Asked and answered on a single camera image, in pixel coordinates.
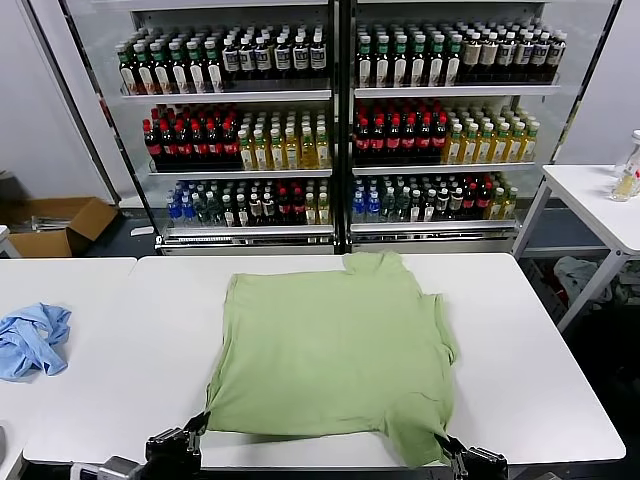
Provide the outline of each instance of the dark bottle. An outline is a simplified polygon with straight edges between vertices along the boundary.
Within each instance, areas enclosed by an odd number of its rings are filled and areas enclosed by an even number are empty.
[[[153,63],[147,56],[146,47],[142,43],[136,43],[133,46],[133,51],[136,53],[136,62],[134,68],[138,70],[138,74],[142,79],[142,85],[144,86],[144,92],[147,95],[155,95],[159,93],[156,90],[157,80],[155,73],[153,73]]]
[[[160,138],[154,128],[151,128],[151,122],[144,120],[142,122],[142,130],[144,132],[144,144],[147,146],[147,151],[151,158],[155,162],[162,162],[162,145],[160,145]]]
[[[144,85],[138,70],[133,67],[134,62],[129,54],[129,49],[124,43],[116,45],[116,53],[120,60],[120,75],[129,95],[139,95],[144,92]]]
[[[401,155],[410,157],[415,155],[415,143],[416,143],[416,117],[415,114],[409,115],[407,123],[405,124],[400,134],[400,150]]]
[[[244,37],[240,40],[240,50],[238,52],[240,58],[240,69],[242,71],[242,78],[245,80],[251,80],[256,75],[256,58],[251,40]]]
[[[400,149],[400,115],[395,114],[391,118],[391,124],[389,125],[389,131],[387,132],[386,139],[386,154],[390,157],[398,155]]]
[[[449,52],[444,59],[444,86],[452,87],[458,80],[458,71],[460,69],[460,49],[462,48],[462,35],[455,34],[451,36],[451,46]]]
[[[191,132],[184,127],[182,120],[176,122],[176,145],[181,162],[190,162],[193,159],[193,143]]]
[[[323,78],[327,73],[327,48],[322,41],[322,34],[316,33],[313,36],[313,43],[309,48],[311,57],[311,73],[316,78]]]
[[[494,82],[508,83],[511,80],[511,68],[516,52],[515,38],[515,32],[508,32],[505,40],[498,45],[498,53],[493,69]]]
[[[360,50],[356,55],[356,77],[358,87],[366,88],[371,81],[371,37],[364,35],[360,37]]]
[[[191,140],[195,158],[200,162],[209,161],[209,140],[200,122],[195,118],[191,120]]]
[[[191,93],[189,90],[189,83],[191,82],[191,74],[187,62],[182,57],[182,50],[180,43],[171,42],[169,44],[169,50],[171,51],[171,70],[173,71],[173,77],[175,78],[175,87],[172,89],[178,93]]]
[[[296,43],[293,46],[293,68],[297,78],[309,76],[309,46],[301,35],[296,37]]]
[[[178,156],[176,137],[173,130],[169,128],[169,123],[164,119],[160,120],[160,143],[167,161],[175,162]]]
[[[516,46],[516,54],[513,57],[513,74],[511,76],[513,82],[524,82],[527,80],[529,61],[533,53],[532,39],[533,33],[526,32],[522,41]]]
[[[547,62],[544,68],[543,81],[545,83],[553,83],[556,76],[556,71],[564,55],[564,51],[567,48],[567,34],[564,32],[558,32],[553,37],[553,43],[549,48],[549,54],[547,55]]]
[[[369,120],[367,120],[366,118],[360,119],[359,128],[356,131],[355,135],[355,144],[355,156],[366,157],[369,154],[371,138],[369,137]]]
[[[240,72],[240,55],[238,49],[233,44],[233,40],[228,37],[224,39],[222,62],[229,82],[236,81],[238,79],[238,73]]]
[[[480,60],[480,32],[474,32],[471,39],[465,43],[464,55],[460,72],[460,83],[475,83],[478,71],[478,61]]]
[[[204,48],[207,55],[204,67],[208,74],[205,75],[207,78],[205,88],[208,92],[222,92],[222,70],[220,58],[218,57],[218,49],[216,48],[216,42],[213,40],[207,40],[204,42]]]
[[[416,132],[416,155],[426,157],[429,154],[431,143],[431,116],[426,115]]]
[[[533,54],[529,61],[529,81],[530,82],[543,82],[544,81],[544,68],[547,62],[547,56],[549,55],[549,32],[542,32],[540,38],[533,47]]]
[[[275,62],[278,77],[291,77],[291,46],[285,37],[278,37],[278,46],[275,50]]]

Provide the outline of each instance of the table leg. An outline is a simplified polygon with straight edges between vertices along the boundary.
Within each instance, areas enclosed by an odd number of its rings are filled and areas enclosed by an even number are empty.
[[[629,255],[622,253],[620,250],[612,250],[607,255],[607,258],[604,259],[604,262],[602,262],[596,273],[591,277],[591,280],[580,292],[578,298],[575,299],[567,313],[564,314],[560,323],[558,323],[560,332],[563,332],[569,326],[589,300],[604,290],[629,258]]]
[[[542,183],[538,188],[538,192],[531,203],[531,207],[529,207],[529,212],[527,213],[527,217],[524,219],[522,228],[520,228],[520,232],[518,232],[518,237],[513,243],[513,247],[511,247],[511,255],[513,255],[516,260],[522,256],[522,252],[524,252],[524,249],[527,247],[527,243],[529,243],[533,229],[538,223],[538,219],[540,218],[550,195],[551,188],[549,188],[547,180],[543,178]]]

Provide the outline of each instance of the white side table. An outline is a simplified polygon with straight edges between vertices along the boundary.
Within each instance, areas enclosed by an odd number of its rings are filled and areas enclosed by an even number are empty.
[[[640,198],[615,202],[610,192],[616,182],[613,165],[546,165],[512,254],[519,258],[527,246],[544,206],[555,193],[610,249],[584,290],[558,323],[564,331],[582,308],[609,284],[629,259],[640,258]]]

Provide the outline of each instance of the white table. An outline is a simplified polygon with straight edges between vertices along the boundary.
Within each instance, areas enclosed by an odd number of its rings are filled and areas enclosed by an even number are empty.
[[[615,202],[610,194],[616,183],[612,165],[546,165],[545,177],[523,228],[513,245],[519,258],[553,191],[611,250],[594,276],[558,323],[564,331],[592,298],[598,296],[625,262],[640,255],[640,198]]]
[[[567,346],[507,254],[405,255],[425,292],[445,295],[460,345],[450,433],[512,464],[622,458],[625,447]],[[25,447],[35,462],[144,461],[146,439],[199,413],[222,347],[230,276],[342,269],[338,256],[140,260],[100,335],[76,351],[59,408]],[[283,301],[282,308],[287,308]],[[207,432],[203,467],[402,465],[381,435],[254,443]]]
[[[52,377],[34,371],[20,382],[0,380],[0,426],[6,436],[0,480],[20,469],[22,448],[41,410],[55,414],[59,408],[51,403],[49,392],[79,367],[76,349],[91,338],[106,305],[135,264],[135,258],[0,260],[0,316],[36,302],[72,312],[69,339],[58,350],[69,363],[65,371]]]

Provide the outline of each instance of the bottle label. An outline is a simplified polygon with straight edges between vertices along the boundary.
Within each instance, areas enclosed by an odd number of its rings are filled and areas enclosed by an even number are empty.
[[[311,47],[311,68],[321,70],[327,66],[327,58],[325,56],[324,47]]]
[[[378,60],[376,63],[376,87],[383,88],[387,85],[388,60]]]
[[[462,156],[462,163],[465,165],[470,164],[473,161],[473,154],[476,151],[476,142],[469,142],[464,149],[464,155]]]
[[[309,50],[306,48],[293,49],[293,66],[296,70],[309,68]]]
[[[419,87],[422,82],[422,70],[424,69],[424,60],[416,58],[411,66],[411,86]]]
[[[289,49],[276,49],[276,68],[278,70],[289,70],[291,68],[291,53]]]
[[[547,55],[549,54],[549,45],[538,44],[533,47],[533,54],[531,55],[531,65],[544,65],[547,61]]]
[[[491,159],[492,163],[498,163],[502,161],[502,156],[504,155],[504,149],[507,146],[507,142],[497,142],[496,149],[493,152],[493,158]]]
[[[240,56],[235,50],[231,52],[223,51],[222,61],[224,62],[224,68],[227,72],[237,72],[240,70]]]
[[[298,168],[298,151],[295,148],[287,148],[287,162],[291,170]]]
[[[404,82],[404,73],[407,69],[407,61],[403,58],[396,60],[393,66],[393,86],[401,87]]]
[[[242,158],[242,166],[245,170],[253,170],[253,161],[251,159],[251,152],[249,150],[241,150],[240,157]]]
[[[176,85],[180,93],[189,93],[189,86],[187,85],[187,77],[184,74],[182,67],[173,67],[173,75],[176,77]]]
[[[476,158],[476,163],[487,163],[487,154],[489,153],[489,147],[491,143],[489,142],[481,142],[478,147],[478,156]]]
[[[273,165],[276,170],[282,170],[284,168],[284,162],[282,161],[282,149],[280,147],[273,147],[271,149],[271,156],[273,157]]]
[[[434,58],[431,61],[431,68],[429,69],[429,86],[437,87],[440,80],[440,72],[442,71],[442,60],[440,58]]]
[[[307,225],[315,225],[316,224],[316,211],[315,210],[307,210]]]
[[[369,60],[362,60],[359,66],[360,72],[358,78],[360,80],[360,88],[366,88],[369,86],[369,77],[371,75],[371,62]]]
[[[480,48],[480,45],[468,44],[464,49],[463,63],[465,65],[476,65],[480,58]]]
[[[507,162],[509,163],[517,162],[519,151],[520,151],[520,142],[518,141],[511,142],[511,147],[509,147],[509,153],[507,155]]]
[[[202,75],[202,68],[200,65],[191,65],[191,76],[193,77],[193,85],[196,88],[196,93],[204,93],[204,76]]]
[[[209,65],[209,76],[211,77],[211,87],[216,93],[222,92],[222,75],[218,65]]]
[[[452,143],[449,145],[449,154],[447,155],[447,164],[453,165],[458,159],[458,152],[460,151],[459,143]]]
[[[238,219],[240,220],[240,225],[246,227],[249,223],[249,215],[245,211],[238,212]]]
[[[151,70],[147,67],[140,67],[138,69],[142,83],[144,83],[144,89],[147,91],[147,95],[153,95],[156,93],[156,87],[153,83],[153,77],[151,76]]]
[[[458,67],[460,66],[460,59],[450,58],[447,62],[447,75],[444,79],[445,87],[452,87],[456,83],[456,77],[458,76]]]
[[[164,95],[171,94],[171,83],[169,82],[169,76],[167,70],[164,67],[156,67],[156,77],[158,77],[158,83],[160,84],[160,90]]]
[[[233,212],[224,212],[224,221],[227,227],[233,227]]]
[[[124,84],[127,86],[127,90],[129,91],[129,95],[135,95],[136,93],[136,81],[133,78],[133,73],[130,68],[121,68],[120,75],[122,75],[122,80]]]

